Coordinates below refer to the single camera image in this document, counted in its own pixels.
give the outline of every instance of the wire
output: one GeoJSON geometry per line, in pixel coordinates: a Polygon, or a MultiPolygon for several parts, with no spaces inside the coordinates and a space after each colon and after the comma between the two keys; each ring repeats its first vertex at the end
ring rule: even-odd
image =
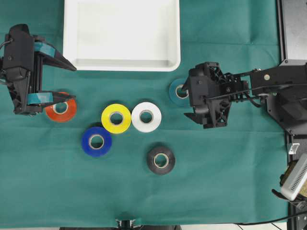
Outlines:
{"type": "Polygon", "coordinates": [[[261,108],[262,104],[258,104],[256,103],[249,95],[247,92],[244,93],[244,95],[246,96],[246,98],[257,108],[261,108]]]}
{"type": "Polygon", "coordinates": [[[239,228],[241,228],[243,230],[243,228],[240,225],[238,225],[238,224],[235,224],[235,225],[237,225],[239,228]]]}
{"type": "Polygon", "coordinates": [[[278,228],[279,230],[282,230],[281,228],[279,228],[277,225],[271,223],[272,225],[274,225],[276,228],[278,228]]]}
{"type": "Polygon", "coordinates": [[[298,212],[296,214],[293,214],[293,215],[290,215],[290,216],[287,216],[287,217],[282,217],[282,218],[279,218],[279,219],[273,219],[273,220],[269,220],[269,221],[256,222],[256,223],[235,223],[235,224],[239,224],[239,225],[243,225],[243,226],[259,225],[259,224],[271,224],[271,223],[275,223],[275,222],[278,222],[278,221],[281,221],[281,220],[291,219],[293,217],[297,217],[297,216],[300,216],[300,215],[303,215],[303,214],[307,214],[307,211],[298,212]]]}
{"type": "Polygon", "coordinates": [[[232,92],[229,94],[224,94],[224,95],[220,95],[220,96],[215,96],[215,97],[207,97],[206,99],[218,99],[218,98],[222,98],[222,97],[226,97],[226,96],[231,96],[231,95],[235,95],[235,94],[240,94],[240,93],[245,93],[245,92],[249,92],[249,91],[253,91],[253,90],[260,90],[263,88],[276,88],[276,87],[291,87],[291,86],[302,86],[302,85],[307,85],[307,83],[295,83],[295,84],[279,84],[279,85],[266,85],[266,86],[259,86],[259,87],[255,87],[255,88],[250,88],[247,90],[242,90],[242,91],[238,91],[238,92],[232,92]]]}
{"type": "Polygon", "coordinates": [[[6,44],[8,44],[8,43],[11,43],[11,42],[12,42],[12,40],[9,40],[9,41],[6,41],[6,42],[2,42],[1,45],[0,45],[0,49],[1,49],[4,45],[6,45],[6,44]]]}

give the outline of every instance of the teal tape strip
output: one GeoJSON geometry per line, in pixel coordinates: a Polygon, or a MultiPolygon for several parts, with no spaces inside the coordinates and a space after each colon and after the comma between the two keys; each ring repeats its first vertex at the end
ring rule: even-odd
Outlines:
{"type": "Polygon", "coordinates": [[[28,94],[27,104],[52,103],[53,96],[51,92],[38,92],[28,94]]]}
{"type": "Polygon", "coordinates": [[[55,48],[53,48],[52,46],[49,46],[45,43],[42,43],[42,42],[35,42],[34,43],[34,51],[35,52],[42,52],[42,53],[47,54],[47,55],[49,55],[53,58],[56,54],[55,48]]]}

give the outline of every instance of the white tape roll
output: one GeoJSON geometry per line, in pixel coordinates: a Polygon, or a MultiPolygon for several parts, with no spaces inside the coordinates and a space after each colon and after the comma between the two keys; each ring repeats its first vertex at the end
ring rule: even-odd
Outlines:
{"type": "Polygon", "coordinates": [[[161,111],[153,103],[143,102],[138,104],[132,111],[131,114],[133,126],[140,132],[149,133],[154,131],[161,124],[161,111]],[[152,119],[150,122],[145,123],[141,120],[141,115],[143,113],[150,113],[152,119]]]}

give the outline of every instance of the yellow tape roll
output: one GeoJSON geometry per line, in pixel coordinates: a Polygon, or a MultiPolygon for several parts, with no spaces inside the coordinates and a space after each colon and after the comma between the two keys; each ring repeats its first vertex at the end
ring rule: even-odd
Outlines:
{"type": "Polygon", "coordinates": [[[110,133],[123,133],[125,132],[131,124],[131,113],[122,104],[111,104],[101,114],[101,122],[104,128],[110,133]],[[120,124],[115,125],[111,122],[111,116],[113,114],[120,114],[123,120],[120,124]]]}

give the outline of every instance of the electrical tape roll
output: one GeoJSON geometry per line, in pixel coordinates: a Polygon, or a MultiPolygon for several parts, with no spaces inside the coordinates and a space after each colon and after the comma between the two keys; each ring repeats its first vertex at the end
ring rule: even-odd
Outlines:
{"type": "Polygon", "coordinates": [[[131,113],[122,104],[111,104],[101,114],[101,123],[103,127],[110,133],[119,134],[125,132],[131,124],[131,113]],[[111,116],[113,114],[120,114],[122,116],[122,122],[115,125],[111,122],[111,116]]]}
{"type": "Polygon", "coordinates": [[[131,114],[133,126],[140,132],[149,133],[156,130],[161,124],[162,115],[160,109],[153,103],[143,102],[138,104],[131,114]],[[145,123],[141,120],[142,113],[149,113],[152,116],[150,122],[145,123]]]}
{"type": "Polygon", "coordinates": [[[187,96],[185,97],[180,97],[177,93],[177,90],[182,88],[185,82],[185,79],[176,79],[170,84],[168,90],[171,101],[181,107],[189,107],[189,92],[187,91],[187,96]]]}
{"type": "Polygon", "coordinates": [[[163,146],[156,147],[147,154],[148,168],[157,175],[165,175],[171,172],[175,166],[175,162],[176,159],[173,152],[170,149],[163,146]],[[166,159],[165,165],[157,164],[156,158],[160,155],[165,157],[166,159]]]}
{"type": "Polygon", "coordinates": [[[56,111],[56,104],[45,108],[45,112],[47,116],[50,118],[50,120],[59,122],[59,123],[63,123],[63,122],[68,122],[71,119],[73,119],[73,117],[77,113],[76,101],[74,99],[70,99],[64,103],[66,104],[66,110],[62,113],[59,113],[56,111]]]}
{"type": "Polygon", "coordinates": [[[102,127],[92,127],[85,131],[82,136],[82,149],[84,152],[92,157],[100,157],[105,155],[112,146],[111,134],[102,127]],[[103,140],[102,146],[95,148],[91,141],[94,137],[100,137],[103,140]]]}

